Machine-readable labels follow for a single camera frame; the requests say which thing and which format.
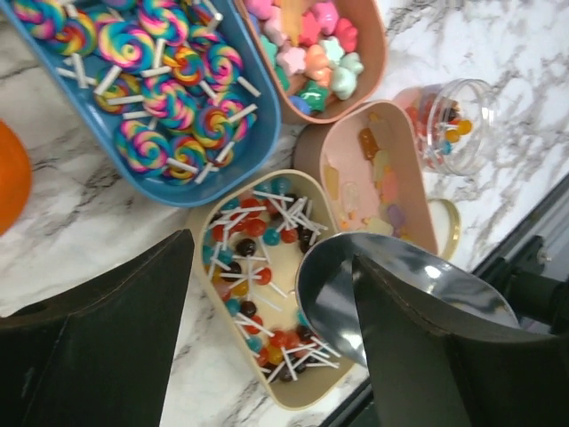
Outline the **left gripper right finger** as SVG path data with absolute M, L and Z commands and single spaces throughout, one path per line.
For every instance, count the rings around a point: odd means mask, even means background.
M 363 255 L 352 272 L 381 425 L 567 425 L 566 334 L 477 317 Z

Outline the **clear plastic jar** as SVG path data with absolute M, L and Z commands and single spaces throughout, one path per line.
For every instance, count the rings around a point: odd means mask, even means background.
M 486 81 L 460 78 L 410 87 L 394 102 L 411 121 L 426 171 L 470 176 L 490 159 L 498 103 Z

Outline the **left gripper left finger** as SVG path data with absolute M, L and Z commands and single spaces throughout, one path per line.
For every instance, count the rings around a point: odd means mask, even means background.
M 2 425 L 159 425 L 193 252 L 178 230 L 3 318 Z

